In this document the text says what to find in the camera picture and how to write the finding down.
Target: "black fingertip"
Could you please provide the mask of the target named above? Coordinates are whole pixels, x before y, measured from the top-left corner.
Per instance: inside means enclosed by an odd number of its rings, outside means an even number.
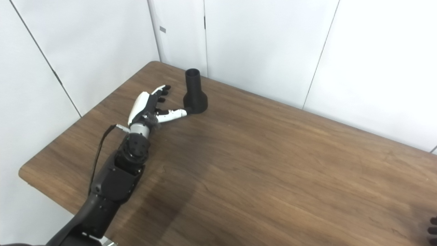
[[[431,238],[429,242],[431,245],[437,245],[437,238]]]
[[[437,227],[429,227],[428,233],[433,234],[433,235],[437,235]]]

